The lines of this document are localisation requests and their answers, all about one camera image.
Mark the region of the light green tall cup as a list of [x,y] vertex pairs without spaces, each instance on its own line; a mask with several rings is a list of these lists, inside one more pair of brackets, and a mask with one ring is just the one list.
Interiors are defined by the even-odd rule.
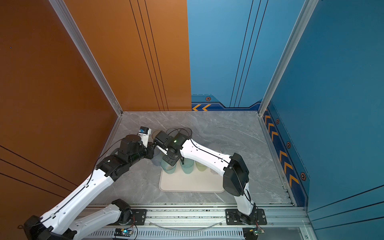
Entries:
[[196,167],[197,169],[200,171],[200,172],[204,172],[208,167],[205,166],[204,164],[201,164],[199,162],[195,162],[196,163]]

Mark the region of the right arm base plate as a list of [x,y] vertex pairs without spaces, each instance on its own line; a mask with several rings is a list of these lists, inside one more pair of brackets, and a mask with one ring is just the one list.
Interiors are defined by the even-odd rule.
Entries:
[[226,209],[225,213],[227,225],[265,226],[268,224],[263,209],[255,208],[249,216],[240,213],[237,209]]

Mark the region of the teal tall cup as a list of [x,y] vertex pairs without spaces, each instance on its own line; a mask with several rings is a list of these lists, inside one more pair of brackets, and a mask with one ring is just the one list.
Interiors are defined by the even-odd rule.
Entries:
[[187,158],[183,158],[181,161],[181,167],[185,174],[191,174],[194,169],[195,161]]
[[174,165],[174,166],[171,166],[170,164],[168,164],[166,161],[162,160],[161,161],[161,167],[162,169],[165,171],[165,173],[171,175],[175,172],[176,170],[176,166],[177,165]]

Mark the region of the light blue plastic cup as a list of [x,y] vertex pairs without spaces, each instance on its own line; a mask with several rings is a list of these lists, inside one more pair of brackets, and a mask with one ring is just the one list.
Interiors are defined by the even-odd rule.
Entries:
[[162,157],[163,157],[163,153],[160,150],[155,149],[154,156],[151,159],[153,165],[155,165],[157,167],[160,167],[161,166]]

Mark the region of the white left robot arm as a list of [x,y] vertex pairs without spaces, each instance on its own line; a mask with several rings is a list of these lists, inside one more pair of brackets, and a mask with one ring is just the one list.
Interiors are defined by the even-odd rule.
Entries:
[[29,240],[81,240],[109,224],[133,225],[131,206],[117,199],[104,209],[77,220],[77,216],[103,190],[111,186],[131,166],[154,155],[155,145],[149,134],[127,135],[120,147],[101,160],[87,179],[64,200],[44,213],[31,216],[21,226]]

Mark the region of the dark grey tall cup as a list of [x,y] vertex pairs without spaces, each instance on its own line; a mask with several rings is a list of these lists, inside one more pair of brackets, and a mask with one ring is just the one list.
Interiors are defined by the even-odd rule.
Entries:
[[190,128],[181,128],[179,133],[187,136],[189,139],[193,136],[193,131]]

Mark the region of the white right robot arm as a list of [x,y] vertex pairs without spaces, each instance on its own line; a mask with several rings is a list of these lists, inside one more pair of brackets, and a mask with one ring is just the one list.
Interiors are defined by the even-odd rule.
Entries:
[[249,169],[241,155],[221,154],[182,133],[172,137],[160,131],[154,144],[165,154],[163,160],[171,166],[179,161],[184,164],[186,160],[192,160],[222,176],[224,190],[236,200],[239,221],[244,225],[257,224],[257,207],[249,191]]

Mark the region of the clear faceted glass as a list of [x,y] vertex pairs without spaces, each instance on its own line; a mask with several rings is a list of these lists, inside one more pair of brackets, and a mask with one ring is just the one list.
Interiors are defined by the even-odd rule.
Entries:
[[210,169],[210,172],[213,174],[213,175],[218,175],[218,173],[216,171],[214,171],[213,169]]

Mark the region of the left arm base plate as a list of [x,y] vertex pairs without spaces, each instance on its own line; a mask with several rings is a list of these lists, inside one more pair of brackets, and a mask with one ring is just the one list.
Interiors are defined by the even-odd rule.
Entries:
[[124,210],[118,220],[121,226],[143,226],[147,217],[147,209]]

